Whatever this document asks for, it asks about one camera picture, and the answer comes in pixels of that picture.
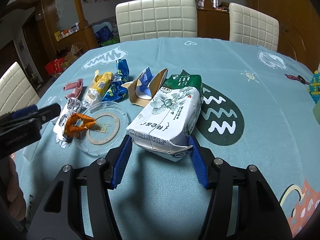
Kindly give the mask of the person's left hand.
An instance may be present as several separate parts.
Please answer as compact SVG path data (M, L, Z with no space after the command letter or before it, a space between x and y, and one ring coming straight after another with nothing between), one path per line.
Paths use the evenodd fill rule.
M24 220L26 214L26 202L24 200L23 192L19 186L18 173L16 172L16 165L11 157L9 157L9 172L10 179L7 189L7 198L10 202L9 213L12 218L18 222Z

